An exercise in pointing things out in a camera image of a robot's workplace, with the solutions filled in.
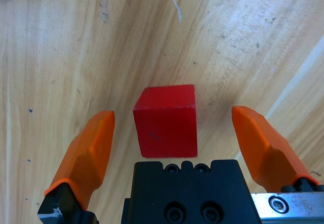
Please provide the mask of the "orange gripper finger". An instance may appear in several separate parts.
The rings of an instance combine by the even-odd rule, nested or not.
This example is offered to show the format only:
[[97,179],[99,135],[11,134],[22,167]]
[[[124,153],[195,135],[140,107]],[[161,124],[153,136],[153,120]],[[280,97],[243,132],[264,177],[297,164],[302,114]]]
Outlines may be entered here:
[[288,141],[265,117],[245,106],[232,108],[232,123],[241,154],[254,182],[268,192],[279,192],[301,178],[318,186]]
[[103,183],[114,127],[114,112],[101,111],[70,143],[38,210],[42,223],[99,223],[88,205]]

